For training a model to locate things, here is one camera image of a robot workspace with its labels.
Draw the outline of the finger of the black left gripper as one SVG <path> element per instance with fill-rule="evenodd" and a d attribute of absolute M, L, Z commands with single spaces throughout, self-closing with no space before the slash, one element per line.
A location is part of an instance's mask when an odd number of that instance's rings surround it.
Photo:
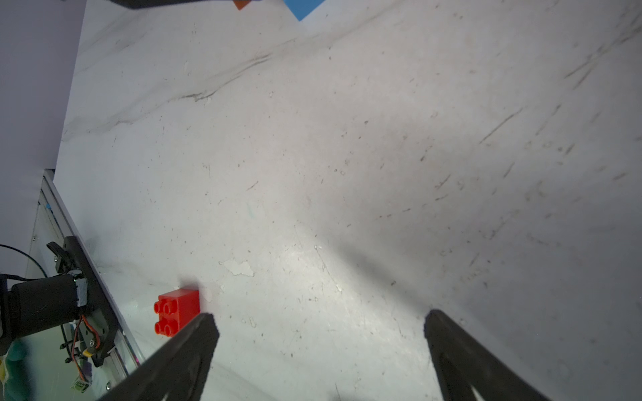
<path fill-rule="evenodd" d="M 148 8 L 161 8 L 173 5 L 181 5 L 187 3 L 199 3 L 203 0 L 110 0 L 119 6 L 128 9 L 148 9 Z"/>

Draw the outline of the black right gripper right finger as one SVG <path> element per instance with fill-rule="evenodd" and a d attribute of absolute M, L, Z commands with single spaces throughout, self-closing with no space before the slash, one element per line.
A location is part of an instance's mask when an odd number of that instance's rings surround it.
<path fill-rule="evenodd" d="M 545 400 L 473 336 L 439 309 L 424 333 L 444 400 Z"/>

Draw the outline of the blue lego brick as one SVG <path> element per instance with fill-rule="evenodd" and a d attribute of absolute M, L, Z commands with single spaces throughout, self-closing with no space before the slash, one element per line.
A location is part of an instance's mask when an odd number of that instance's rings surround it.
<path fill-rule="evenodd" d="M 298 21 L 303 21 L 323 2 L 324 0 L 284 0 L 285 5 Z"/>

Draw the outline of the red lego brick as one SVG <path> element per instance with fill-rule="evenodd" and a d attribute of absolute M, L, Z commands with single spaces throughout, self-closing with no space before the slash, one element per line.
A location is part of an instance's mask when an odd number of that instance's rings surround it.
<path fill-rule="evenodd" d="M 155 333 L 172 338 L 201 313 L 200 292 L 180 288 L 162 294 L 154 303 L 154 312 L 158 315 Z"/>

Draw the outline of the orange lego brick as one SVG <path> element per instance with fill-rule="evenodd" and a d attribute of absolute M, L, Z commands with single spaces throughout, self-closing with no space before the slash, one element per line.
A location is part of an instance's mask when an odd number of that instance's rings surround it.
<path fill-rule="evenodd" d="M 232 1 L 237 10 L 243 10 L 249 3 L 252 2 L 252 0 L 233 0 Z"/>

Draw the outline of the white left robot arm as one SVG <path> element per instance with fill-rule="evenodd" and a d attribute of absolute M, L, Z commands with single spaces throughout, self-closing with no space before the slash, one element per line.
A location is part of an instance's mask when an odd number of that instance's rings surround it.
<path fill-rule="evenodd" d="M 130 357 L 144 368 L 185 369 L 191 362 L 209 364 L 220 333 L 210 313 L 200 310 L 197 290 L 180 290 L 154 305 L 162 319 L 155 325 L 169 340 L 145 362 L 115 301 L 100 278 L 54 184 L 55 171 L 43 174 L 45 208 L 60 231 L 47 243 L 55 270 L 41 278 L 1 276 L 1 352 L 17 340 L 37 332 L 69 325 L 70 338 L 62 345 L 68 361 L 90 360 L 95 367 L 109 358 Z"/>

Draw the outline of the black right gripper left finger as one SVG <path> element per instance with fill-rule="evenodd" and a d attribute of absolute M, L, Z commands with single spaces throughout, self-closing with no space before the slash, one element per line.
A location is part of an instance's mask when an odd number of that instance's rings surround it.
<path fill-rule="evenodd" d="M 220 334 L 215 318 L 201 313 L 103 400 L 199 400 Z"/>

